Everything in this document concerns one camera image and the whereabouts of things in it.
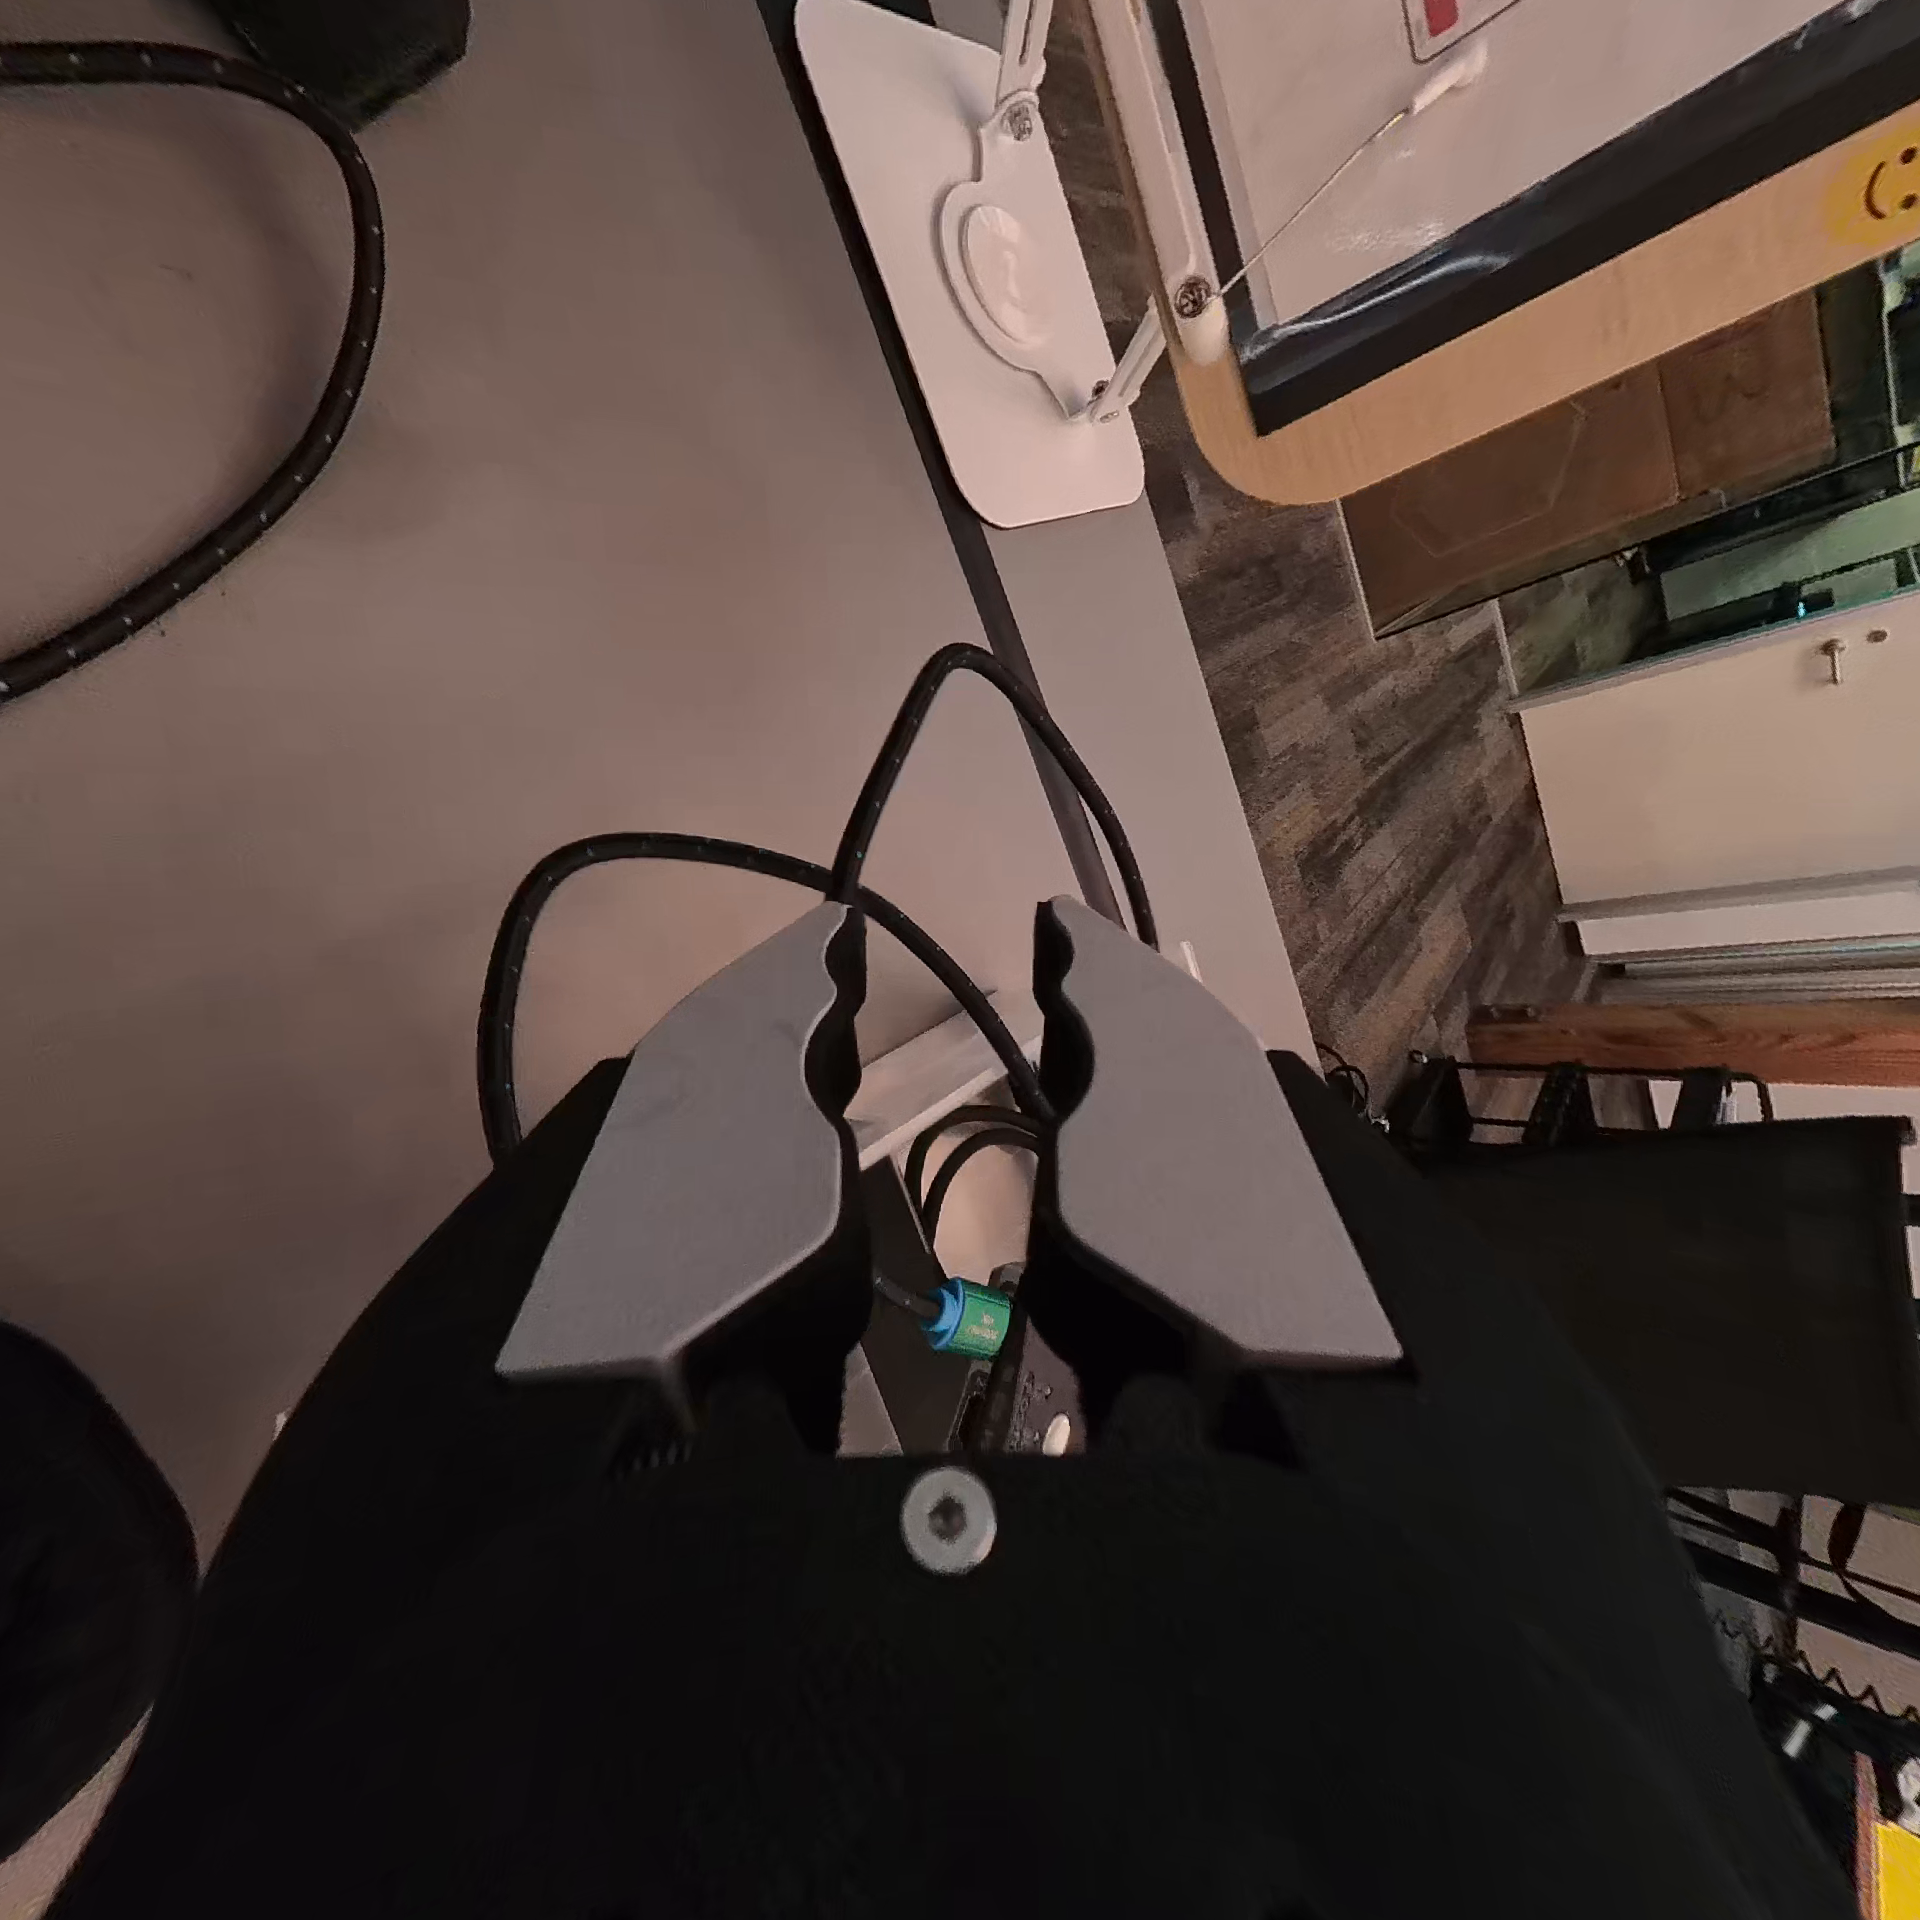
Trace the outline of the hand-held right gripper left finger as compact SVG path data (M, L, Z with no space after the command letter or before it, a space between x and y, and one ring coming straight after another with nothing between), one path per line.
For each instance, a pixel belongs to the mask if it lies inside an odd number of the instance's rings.
M498 1354L504 1379L692 1379L803 1281L867 1296L856 1013L867 923L826 901L634 1047Z

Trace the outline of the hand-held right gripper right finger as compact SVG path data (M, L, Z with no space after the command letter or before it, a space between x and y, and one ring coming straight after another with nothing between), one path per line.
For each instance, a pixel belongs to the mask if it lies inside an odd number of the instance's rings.
M1404 1357L1261 1039L1083 901L1036 908L1048 1231L1080 1267L1246 1362Z

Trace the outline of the clear plastic bin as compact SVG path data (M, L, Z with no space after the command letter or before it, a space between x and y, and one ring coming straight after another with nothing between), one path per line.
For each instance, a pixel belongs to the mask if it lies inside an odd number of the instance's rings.
M938 1350L913 1314L940 1284L993 1287L1025 1261L1036 1148L1004 1066L963 1017L879 1054L850 1109L875 1291L849 1362L839 1450L956 1454L951 1429L975 1362Z

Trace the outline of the wooden beam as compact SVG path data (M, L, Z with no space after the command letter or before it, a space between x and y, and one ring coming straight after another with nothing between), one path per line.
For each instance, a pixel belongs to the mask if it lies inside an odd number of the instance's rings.
M1914 996L1478 1006L1467 1045L1481 1065L1687 1072L1724 1066L1761 1082L1918 1087Z

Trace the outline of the white cabinet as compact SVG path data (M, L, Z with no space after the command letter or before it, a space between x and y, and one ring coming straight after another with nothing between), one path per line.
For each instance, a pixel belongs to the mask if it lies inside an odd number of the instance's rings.
M1514 713L1586 955L1915 936L1915 592Z

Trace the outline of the brown cardboard box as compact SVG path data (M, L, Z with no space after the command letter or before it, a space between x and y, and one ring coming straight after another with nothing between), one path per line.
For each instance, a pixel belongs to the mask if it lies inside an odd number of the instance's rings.
M1347 494L1379 634L1753 499L1836 454L1819 292Z

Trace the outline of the wooden framed sign board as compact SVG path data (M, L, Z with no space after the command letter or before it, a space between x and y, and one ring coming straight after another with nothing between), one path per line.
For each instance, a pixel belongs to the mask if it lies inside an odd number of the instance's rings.
M1277 505L1915 238L1918 5L1084 5L1167 354Z

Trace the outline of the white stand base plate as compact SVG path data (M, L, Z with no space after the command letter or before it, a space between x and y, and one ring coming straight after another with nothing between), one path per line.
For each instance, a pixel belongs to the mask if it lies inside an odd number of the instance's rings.
M997 50L881 5L800 3L811 97L962 498L997 528L1144 484L1038 105L1051 5Z

